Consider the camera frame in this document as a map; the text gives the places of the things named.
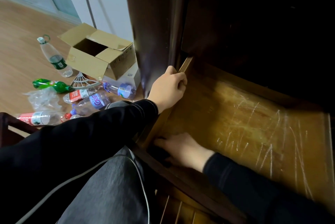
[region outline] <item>white stitching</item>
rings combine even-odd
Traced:
[[[142,116],[142,112],[141,112],[141,110],[139,109],[139,108],[137,108],[138,109],[138,111],[140,112],[140,114],[141,114],[141,117],[142,117],[142,119],[143,119],[143,116]]]
[[[140,105],[138,105],[138,104],[134,104],[134,105],[139,106],[139,107],[141,108],[141,110],[143,110],[142,107],[141,107]],[[135,106],[135,107],[136,107],[136,106]],[[143,115],[144,115],[144,118],[145,118],[145,112],[144,112],[144,110],[143,110]]]
[[[149,100],[147,100],[147,99],[145,99],[146,101],[148,101],[154,108],[155,108],[155,111],[157,112],[157,114],[158,114],[158,110],[157,110],[157,107],[156,107],[156,105],[154,105],[151,101],[149,101]]]

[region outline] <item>box flap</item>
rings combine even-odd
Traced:
[[[88,39],[120,51],[132,44],[131,41],[101,30],[97,30],[92,33]]]
[[[103,61],[106,61],[108,63],[111,63],[121,54],[122,54],[122,51],[114,50],[112,48],[107,48],[107,49],[103,50],[102,52],[100,52],[95,57],[98,58],[98,59],[101,59]]]
[[[66,64],[97,80],[102,80],[108,63],[76,48],[71,48]]]
[[[79,43],[81,40],[85,39],[86,37],[90,36],[96,31],[97,30],[94,27],[86,23],[82,23],[70,29],[69,31],[61,34],[60,36],[58,36],[58,38],[60,38],[62,41],[66,42],[67,44],[74,46],[77,43]]]

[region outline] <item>black sleeve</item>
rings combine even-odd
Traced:
[[[0,148],[0,222],[18,221],[53,188],[112,157],[157,114],[155,103],[140,100],[44,127]]]
[[[203,173],[254,223],[335,223],[324,208],[215,153]]]

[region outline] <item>plastic bag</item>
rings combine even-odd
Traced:
[[[58,104],[59,96],[52,87],[31,91],[24,95],[29,95],[28,101],[35,111],[61,111],[62,109],[62,106]]]

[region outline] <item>dark gray pants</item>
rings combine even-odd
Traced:
[[[124,106],[115,102],[107,108]],[[134,154],[122,148],[136,161]],[[136,161],[144,180],[141,164]],[[85,184],[68,206],[58,224],[147,224],[148,212],[141,182],[134,164],[120,156],[106,162]]]

